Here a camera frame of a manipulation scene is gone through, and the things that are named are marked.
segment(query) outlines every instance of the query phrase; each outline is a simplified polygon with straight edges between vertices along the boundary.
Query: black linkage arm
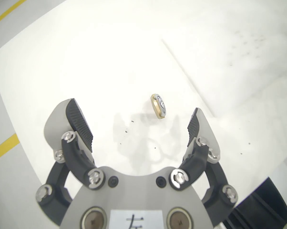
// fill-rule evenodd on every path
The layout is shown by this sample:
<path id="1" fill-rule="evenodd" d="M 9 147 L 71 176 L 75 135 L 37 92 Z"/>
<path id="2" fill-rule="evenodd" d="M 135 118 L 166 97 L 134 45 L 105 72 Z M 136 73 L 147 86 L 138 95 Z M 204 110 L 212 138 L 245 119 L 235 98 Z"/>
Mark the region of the black linkage arm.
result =
<path id="1" fill-rule="evenodd" d="M 210 217 L 213 226 L 225 220 L 233 211 L 237 202 L 237 196 L 232 201 L 224 192 L 223 188 L 229 186 L 220 163 L 207 163 L 206 175 L 210 188 L 206 191 L 202 203 Z"/>
<path id="2" fill-rule="evenodd" d="M 70 141 L 62 139 L 61 142 L 68 169 L 81 183 L 88 187 L 90 182 L 87 173 L 96 168 L 96 166 L 89 160 L 84 151 L 79 148 L 78 136 L 75 135 Z"/>
<path id="3" fill-rule="evenodd" d="M 56 225 L 60 226 L 64 215 L 72 202 L 68 190 L 64 184 L 69 173 L 65 163 L 55 163 L 49 173 L 46 184 L 43 186 L 51 187 L 51 194 L 46 195 L 38 204 L 43 212 Z"/>

